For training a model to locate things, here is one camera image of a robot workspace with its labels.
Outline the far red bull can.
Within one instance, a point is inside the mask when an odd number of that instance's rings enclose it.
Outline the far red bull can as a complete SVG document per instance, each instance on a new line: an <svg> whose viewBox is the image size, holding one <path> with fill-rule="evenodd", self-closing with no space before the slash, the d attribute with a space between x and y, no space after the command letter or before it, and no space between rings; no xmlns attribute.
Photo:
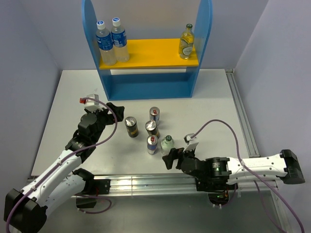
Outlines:
<svg viewBox="0 0 311 233"><path fill-rule="evenodd" d="M153 120L156 122L156 124L159 124L159 119L160 119L160 109L158 107L151 107L149 110L149 117L150 120Z"/></svg>

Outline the left black yellow can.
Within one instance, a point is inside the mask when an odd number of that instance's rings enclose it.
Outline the left black yellow can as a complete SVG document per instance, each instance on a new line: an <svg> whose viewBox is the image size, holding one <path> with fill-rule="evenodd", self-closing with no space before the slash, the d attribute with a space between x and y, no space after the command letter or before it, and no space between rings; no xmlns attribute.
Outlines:
<svg viewBox="0 0 311 233"><path fill-rule="evenodd" d="M124 120L128 135L132 138L138 136L137 120L133 116L128 116Z"/></svg>

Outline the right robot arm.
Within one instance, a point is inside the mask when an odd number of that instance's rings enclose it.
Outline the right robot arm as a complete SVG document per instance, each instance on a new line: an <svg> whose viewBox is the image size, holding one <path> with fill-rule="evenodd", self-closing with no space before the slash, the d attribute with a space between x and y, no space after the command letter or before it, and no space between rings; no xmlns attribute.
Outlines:
<svg viewBox="0 0 311 233"><path fill-rule="evenodd" d="M210 183L215 189L250 180L274 180L284 184L302 184L305 182L297 156L291 150L282 150L269 157L238 160L232 157L213 157L199 160L194 150L173 148L162 157L166 168L172 169L177 160L176 169L193 176L199 182Z"/></svg>

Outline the right plastic water bottle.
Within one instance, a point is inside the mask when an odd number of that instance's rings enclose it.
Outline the right plastic water bottle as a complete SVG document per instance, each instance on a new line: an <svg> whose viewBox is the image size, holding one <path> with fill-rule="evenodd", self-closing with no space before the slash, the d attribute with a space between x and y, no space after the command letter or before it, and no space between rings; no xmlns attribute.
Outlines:
<svg viewBox="0 0 311 233"><path fill-rule="evenodd" d="M121 20L118 17L112 19L112 39L115 46L116 58L119 62L127 62L130 58L127 48L127 36L125 28L121 24Z"/></svg>

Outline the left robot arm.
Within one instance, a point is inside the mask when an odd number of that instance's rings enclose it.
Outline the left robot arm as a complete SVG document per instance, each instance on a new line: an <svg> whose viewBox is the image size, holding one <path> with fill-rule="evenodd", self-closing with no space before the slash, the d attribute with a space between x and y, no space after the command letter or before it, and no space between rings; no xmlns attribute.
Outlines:
<svg viewBox="0 0 311 233"><path fill-rule="evenodd" d="M22 233L37 233L54 209L67 199L95 192L94 175L79 166L101 144L99 139L105 127L116 127L123 121L125 108L94 98L82 98L80 102L86 113L62 153L35 180L6 195L6 232L13 227Z"/></svg>

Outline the black yellow can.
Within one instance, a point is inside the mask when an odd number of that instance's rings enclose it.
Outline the black yellow can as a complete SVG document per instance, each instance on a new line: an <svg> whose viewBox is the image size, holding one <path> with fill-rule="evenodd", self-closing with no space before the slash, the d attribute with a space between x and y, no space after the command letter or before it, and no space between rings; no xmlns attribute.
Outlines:
<svg viewBox="0 0 311 233"><path fill-rule="evenodd" d="M137 120L133 116L128 116L124 120L128 135L132 138L138 136Z"/></svg>
<svg viewBox="0 0 311 233"><path fill-rule="evenodd" d="M160 137L160 132L157 126L156 121L149 120L145 123L145 129L148 133L148 135L155 135L157 138Z"/></svg>

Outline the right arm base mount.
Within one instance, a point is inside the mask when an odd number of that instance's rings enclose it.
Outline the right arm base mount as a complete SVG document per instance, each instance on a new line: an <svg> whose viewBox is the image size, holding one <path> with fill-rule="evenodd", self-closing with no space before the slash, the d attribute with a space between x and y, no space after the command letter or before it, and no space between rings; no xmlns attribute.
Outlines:
<svg viewBox="0 0 311 233"><path fill-rule="evenodd" d="M196 191L206 192L213 208L222 209L232 202L238 191L238 184L226 184L203 181L195 178Z"/></svg>

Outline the centre black yellow can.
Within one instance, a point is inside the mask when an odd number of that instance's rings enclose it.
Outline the centre black yellow can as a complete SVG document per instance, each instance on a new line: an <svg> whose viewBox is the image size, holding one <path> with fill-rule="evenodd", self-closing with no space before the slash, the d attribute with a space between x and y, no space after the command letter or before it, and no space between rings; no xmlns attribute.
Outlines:
<svg viewBox="0 0 311 233"><path fill-rule="evenodd" d="M155 135L157 138L160 137L160 132L157 126L156 121L149 120L145 123L145 129L148 133L148 135Z"/></svg>

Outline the red bull can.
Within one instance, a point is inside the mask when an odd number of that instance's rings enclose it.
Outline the red bull can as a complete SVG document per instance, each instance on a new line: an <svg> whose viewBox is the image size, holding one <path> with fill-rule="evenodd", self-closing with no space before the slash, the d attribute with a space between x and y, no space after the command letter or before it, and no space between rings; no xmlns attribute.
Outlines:
<svg viewBox="0 0 311 233"><path fill-rule="evenodd" d="M158 107L151 107L149 110L149 117L150 120L153 120L156 122L156 124L159 124L159 119L160 119L160 109Z"/></svg>
<svg viewBox="0 0 311 233"><path fill-rule="evenodd" d="M158 138L155 135L150 135L147 138L147 152L151 155L154 155L157 153L157 144L158 144Z"/></svg>

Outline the near red bull can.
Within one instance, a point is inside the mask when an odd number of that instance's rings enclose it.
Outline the near red bull can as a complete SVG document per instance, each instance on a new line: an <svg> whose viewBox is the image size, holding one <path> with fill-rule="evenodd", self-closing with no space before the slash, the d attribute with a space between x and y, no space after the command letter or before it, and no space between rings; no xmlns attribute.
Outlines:
<svg viewBox="0 0 311 233"><path fill-rule="evenodd" d="M151 155L154 155L157 153L157 144L158 144L158 138L155 135L150 135L147 138L147 152Z"/></svg>

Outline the aluminium side rail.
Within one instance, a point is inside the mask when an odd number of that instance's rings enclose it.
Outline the aluminium side rail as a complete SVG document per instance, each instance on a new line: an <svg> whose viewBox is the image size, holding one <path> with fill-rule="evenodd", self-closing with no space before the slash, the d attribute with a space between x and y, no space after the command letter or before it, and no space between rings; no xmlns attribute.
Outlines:
<svg viewBox="0 0 311 233"><path fill-rule="evenodd" d="M248 121L248 117L238 90L238 86L235 80L233 69L226 69L226 77L229 83L229 87L232 93L232 97L235 103L236 111L238 114L240 126L242 129L243 137L246 143L246 148L248 151L249 157L260 157L259 151L255 142L255 138L253 136L253 132L251 130L251 126Z"/></svg>

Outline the green-capped glass bottle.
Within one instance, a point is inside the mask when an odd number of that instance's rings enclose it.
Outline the green-capped glass bottle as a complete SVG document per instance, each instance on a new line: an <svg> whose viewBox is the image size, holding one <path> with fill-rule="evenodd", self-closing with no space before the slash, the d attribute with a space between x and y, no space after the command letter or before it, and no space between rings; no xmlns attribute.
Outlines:
<svg viewBox="0 0 311 233"><path fill-rule="evenodd" d="M179 56L182 59L189 59L193 44L194 44L194 33L192 32L192 24L187 24L186 29L182 32L179 42Z"/></svg>
<svg viewBox="0 0 311 233"><path fill-rule="evenodd" d="M170 135L167 135L161 141L161 153L168 155L172 148L174 148L174 140Z"/></svg>

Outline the blue and yellow shelf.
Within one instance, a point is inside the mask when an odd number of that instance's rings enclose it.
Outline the blue and yellow shelf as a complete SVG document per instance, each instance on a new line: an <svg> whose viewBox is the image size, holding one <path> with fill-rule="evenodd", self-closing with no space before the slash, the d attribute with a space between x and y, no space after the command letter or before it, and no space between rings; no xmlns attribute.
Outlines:
<svg viewBox="0 0 311 233"><path fill-rule="evenodd" d="M200 2L194 48L189 59L178 55L178 38L128 40L130 59L106 66L96 39L96 15L89 0L82 1L82 25L86 40L108 100L190 98L211 32L213 6Z"/></svg>

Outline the aluminium front rail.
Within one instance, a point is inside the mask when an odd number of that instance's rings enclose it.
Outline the aluminium front rail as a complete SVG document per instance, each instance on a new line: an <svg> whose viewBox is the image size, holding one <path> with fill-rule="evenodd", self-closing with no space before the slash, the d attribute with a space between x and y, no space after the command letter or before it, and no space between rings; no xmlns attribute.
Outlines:
<svg viewBox="0 0 311 233"><path fill-rule="evenodd" d="M65 178L57 173L50 175L45 181L43 176L36 177L23 188L23 192L31 192L30 196L45 202L53 195L56 197L68 197L86 191L95 179L110 179L109 194L105 196L155 196L155 195L179 195L196 193L195 179L183 174L162 175L93 175L90 172L79 169Z"/></svg>

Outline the plastic water bottle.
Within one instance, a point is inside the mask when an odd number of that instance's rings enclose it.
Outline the plastic water bottle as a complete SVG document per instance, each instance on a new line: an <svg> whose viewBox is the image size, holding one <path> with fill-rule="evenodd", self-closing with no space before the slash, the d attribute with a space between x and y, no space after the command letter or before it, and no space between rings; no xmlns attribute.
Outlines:
<svg viewBox="0 0 311 233"><path fill-rule="evenodd" d="M107 66L113 66L117 62L117 59L114 52L114 43L110 30L106 27L105 22L102 20L97 21L96 26L96 38L102 61Z"/></svg>
<svg viewBox="0 0 311 233"><path fill-rule="evenodd" d="M125 28L121 24L121 20L118 17L112 19L112 39L115 46L116 58L119 62L127 62L130 58L127 48L127 36Z"/></svg>

